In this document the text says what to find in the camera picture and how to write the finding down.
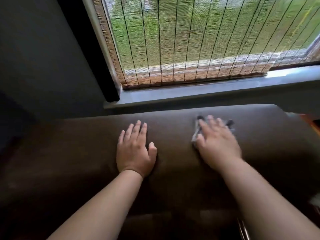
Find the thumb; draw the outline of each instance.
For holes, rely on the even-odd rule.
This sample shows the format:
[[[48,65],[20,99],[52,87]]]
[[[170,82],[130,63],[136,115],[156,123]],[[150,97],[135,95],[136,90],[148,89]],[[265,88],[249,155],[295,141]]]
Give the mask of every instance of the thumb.
[[[153,144],[153,142],[150,142],[149,144],[149,158],[152,162],[156,161],[156,157],[157,157],[157,148],[155,147],[155,145]]]
[[[203,137],[202,134],[197,135],[197,139],[196,139],[195,143],[199,149],[203,148],[205,146],[205,138]]]

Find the person's left arm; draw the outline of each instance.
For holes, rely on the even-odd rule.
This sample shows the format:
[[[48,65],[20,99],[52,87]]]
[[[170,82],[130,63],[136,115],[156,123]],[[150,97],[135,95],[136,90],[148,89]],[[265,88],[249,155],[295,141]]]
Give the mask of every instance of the person's left arm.
[[[64,222],[48,240],[116,239],[144,177],[155,164],[157,149],[146,149],[147,124],[130,124],[117,146],[119,175]]]

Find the window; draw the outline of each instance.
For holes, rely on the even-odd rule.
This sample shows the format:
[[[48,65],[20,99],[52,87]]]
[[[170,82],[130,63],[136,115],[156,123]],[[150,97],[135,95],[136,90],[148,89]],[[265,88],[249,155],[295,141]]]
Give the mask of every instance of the window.
[[[320,60],[320,0],[93,0],[124,89]]]

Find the forearm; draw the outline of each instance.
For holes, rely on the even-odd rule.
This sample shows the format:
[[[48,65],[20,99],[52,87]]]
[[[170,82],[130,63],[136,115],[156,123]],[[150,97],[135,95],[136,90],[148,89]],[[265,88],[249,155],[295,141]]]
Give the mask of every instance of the forearm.
[[[254,168],[237,160],[221,172],[257,239],[318,239],[320,230]]]
[[[48,239],[116,239],[143,179],[124,170]]]

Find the person's left hand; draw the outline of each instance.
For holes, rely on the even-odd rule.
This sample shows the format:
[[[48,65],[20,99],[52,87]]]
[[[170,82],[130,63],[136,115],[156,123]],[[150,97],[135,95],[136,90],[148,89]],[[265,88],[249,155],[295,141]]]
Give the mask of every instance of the person's left hand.
[[[139,173],[142,178],[148,176],[153,169],[157,157],[157,148],[153,142],[149,144],[149,151],[146,149],[147,124],[144,123],[139,133],[141,121],[136,125],[129,125],[126,133],[123,130],[120,134],[117,146],[117,167],[121,173],[124,170],[133,170]]]

